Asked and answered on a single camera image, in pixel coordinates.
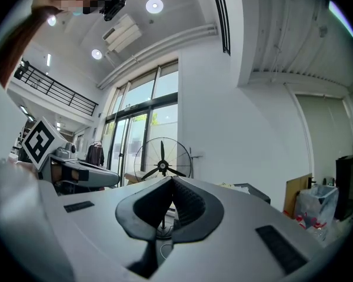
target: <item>black railing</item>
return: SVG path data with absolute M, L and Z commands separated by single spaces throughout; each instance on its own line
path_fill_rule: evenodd
M 224 49 L 224 53 L 230 55 L 230 27 L 229 27 L 229 18 L 228 18 L 228 10 L 226 8 L 225 0 L 215 0 L 219 24 L 221 26 L 221 35 L 222 35 L 222 47 Z
M 97 103 L 76 93 L 70 88 L 50 78 L 28 62 L 21 62 L 14 77 L 28 84 L 30 87 L 64 103 L 80 112 L 93 115 Z

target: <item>industrial fan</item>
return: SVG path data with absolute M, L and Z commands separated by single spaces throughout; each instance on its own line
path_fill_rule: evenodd
M 140 147 L 135 157 L 134 169 L 139 182 L 160 174 L 189 177 L 191 158 L 179 142 L 166 137 L 154 138 Z

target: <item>ceiling air conditioning unit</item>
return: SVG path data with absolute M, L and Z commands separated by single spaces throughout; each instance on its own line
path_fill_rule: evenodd
M 120 52 L 142 35 L 134 20 L 127 14 L 119 19 L 116 25 L 102 36 L 109 45 L 108 50 Z

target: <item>white ceiling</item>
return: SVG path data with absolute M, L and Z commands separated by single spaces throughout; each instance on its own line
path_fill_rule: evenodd
M 328 0 L 259 0 L 254 72 L 285 72 L 353 84 L 353 38 Z M 327 34 L 321 32 L 327 28 Z
M 90 81 L 99 83 L 116 66 L 144 48 L 205 23 L 198 0 L 162 0 L 164 9 L 159 14 L 150 14 L 145 9 L 147 1 L 126 0 L 124 8 L 109 22 L 105 22 L 100 14 L 58 15 L 55 26 L 44 24 L 34 37 L 33 46 L 39 51 L 39 55 L 33 57 L 31 64 L 36 67 L 44 66 L 44 57 L 50 53 L 53 57 L 62 58 L 76 71 L 86 74 Z M 108 45 L 102 36 L 125 14 L 136 22 L 142 36 L 120 53 L 109 53 L 114 65 L 105 58 L 94 60 L 91 51 L 99 49 L 105 55 Z
M 61 123 L 61 129 L 68 131 L 68 132 L 77 132 L 86 126 L 76 122 L 72 119 L 66 118 L 61 116 L 53 111 L 43 108 L 42 106 L 29 101 L 28 99 L 23 98 L 22 96 L 18 95 L 17 93 L 11 91 L 10 89 L 7 90 L 8 95 L 14 101 L 14 103 L 18 106 L 26 107 L 26 110 L 30 115 L 32 115 L 37 121 L 41 120 L 42 117 L 46 118 L 47 121 L 53 125 L 56 122 Z

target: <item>trash bag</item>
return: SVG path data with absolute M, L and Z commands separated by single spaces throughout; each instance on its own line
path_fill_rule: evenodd
M 329 228 L 335 215 L 338 197 L 338 189 L 332 186 L 318 184 L 311 189 L 301 190 L 295 202 L 294 218 L 301 215 L 307 229 L 316 222 L 327 223 Z

